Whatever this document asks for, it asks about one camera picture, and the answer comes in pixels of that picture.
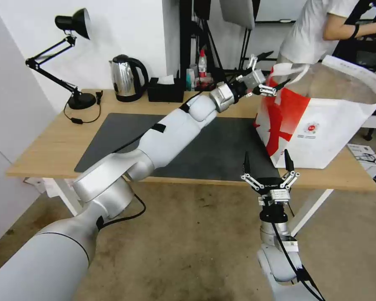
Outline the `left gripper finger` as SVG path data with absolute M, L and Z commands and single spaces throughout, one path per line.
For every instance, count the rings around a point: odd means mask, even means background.
M 255 72 L 257 62 L 258 62 L 258 57 L 254 54 L 251 54 L 249 57 L 247 69 L 245 70 L 245 74 L 251 74 Z
M 255 95 L 262 95 L 262 96 L 276 96 L 277 91 L 281 90 L 290 80 L 287 79 L 282 83 L 278 84 L 275 87 L 270 87 L 267 85 L 259 84 L 252 90 L 252 93 Z

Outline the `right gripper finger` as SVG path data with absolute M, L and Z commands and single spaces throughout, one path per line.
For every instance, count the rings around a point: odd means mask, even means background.
M 298 180 L 300 173 L 295 171 L 293 160 L 287 149 L 284 150 L 286 173 L 281 177 L 281 189 L 290 190 L 292 185 Z
M 245 181 L 249 184 L 252 189 L 260 190 L 260 183 L 251 175 L 250 169 L 250 160 L 249 160 L 249 152 L 246 151 L 244 155 L 244 161 L 242 165 L 243 174 L 241 175 L 241 180 Z

